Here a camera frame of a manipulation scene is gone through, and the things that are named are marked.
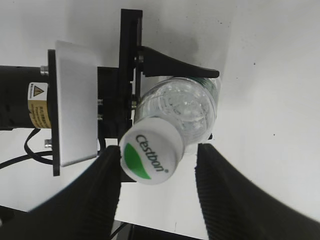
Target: bottle cap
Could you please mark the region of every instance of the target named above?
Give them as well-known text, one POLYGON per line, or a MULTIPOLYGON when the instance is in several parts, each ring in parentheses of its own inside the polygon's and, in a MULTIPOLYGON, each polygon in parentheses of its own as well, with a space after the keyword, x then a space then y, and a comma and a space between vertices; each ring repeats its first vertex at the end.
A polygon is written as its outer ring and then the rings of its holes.
POLYGON ((184 154, 183 138, 168 121, 149 117, 137 122, 120 141, 121 167, 142 184, 160 184, 175 172, 184 154))

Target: clear plastic bottle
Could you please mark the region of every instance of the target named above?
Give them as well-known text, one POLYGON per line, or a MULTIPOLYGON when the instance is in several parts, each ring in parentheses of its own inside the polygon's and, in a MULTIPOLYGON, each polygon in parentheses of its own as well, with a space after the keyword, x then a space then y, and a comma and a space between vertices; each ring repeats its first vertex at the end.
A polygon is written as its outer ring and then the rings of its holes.
POLYGON ((217 117, 220 88, 219 78, 172 77, 149 90, 135 110, 133 127, 120 142, 124 171, 146 184, 168 179, 186 148, 209 138, 217 117), (128 144, 136 153, 126 151, 128 144), (131 164, 134 158, 141 164, 131 164), (135 170, 141 168, 147 178, 137 176, 135 170))

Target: cestbon logo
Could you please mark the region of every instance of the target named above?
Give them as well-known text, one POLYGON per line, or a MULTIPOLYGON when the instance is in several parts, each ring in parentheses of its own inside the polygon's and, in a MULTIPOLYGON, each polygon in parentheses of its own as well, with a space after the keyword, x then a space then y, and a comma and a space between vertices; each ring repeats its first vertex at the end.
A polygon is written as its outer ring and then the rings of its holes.
POLYGON ((146 157, 151 161, 152 166, 157 172, 169 172, 167 169, 164 170, 161 163, 158 161, 158 155, 149 147, 148 140, 144 135, 136 136, 135 140, 139 143, 140 148, 145 152, 146 157))
MULTIPOLYGON (((149 142, 144 135, 137 135, 135 140, 139 143, 140 148, 143 150, 148 160, 151 161, 153 168, 157 172, 169 172, 169 170, 164 169, 161 163, 158 161, 157 153, 151 149, 151 147, 149 146, 149 142)), ((148 175, 147 171, 144 168, 139 154, 130 143, 127 143, 127 145, 124 148, 124 160, 127 167, 137 176, 143 179, 151 179, 151 177, 148 175)))

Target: warning label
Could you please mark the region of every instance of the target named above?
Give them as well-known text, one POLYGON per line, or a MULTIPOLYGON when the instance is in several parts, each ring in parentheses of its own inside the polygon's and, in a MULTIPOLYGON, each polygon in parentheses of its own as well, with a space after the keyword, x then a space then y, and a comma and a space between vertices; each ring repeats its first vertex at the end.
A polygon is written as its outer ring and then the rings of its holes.
POLYGON ((50 129, 51 123, 47 106, 48 84, 30 82, 28 89, 28 108, 33 125, 38 129, 50 129))
POLYGON ((39 87, 37 87, 36 85, 34 86, 34 90, 33 90, 33 96, 38 96, 39 94, 42 94, 44 91, 42 89, 40 89, 39 87))

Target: screw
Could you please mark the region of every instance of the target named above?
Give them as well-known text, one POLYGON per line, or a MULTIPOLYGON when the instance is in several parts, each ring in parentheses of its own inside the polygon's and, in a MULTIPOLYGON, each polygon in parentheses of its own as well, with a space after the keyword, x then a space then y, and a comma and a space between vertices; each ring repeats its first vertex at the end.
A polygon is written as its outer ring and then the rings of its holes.
POLYGON ((136 110, 137 109, 137 101, 136 100, 132 100, 131 101, 131 109, 132 110, 136 110))
POLYGON ((143 64, 144 63, 144 56, 139 55, 138 61, 139 61, 139 64, 143 64))
POLYGON ((52 148, 52 139, 45 139, 44 140, 44 148, 52 148))
POLYGON ((42 76, 49 76, 49 67, 48 66, 41 66, 40 67, 40 74, 42 76))

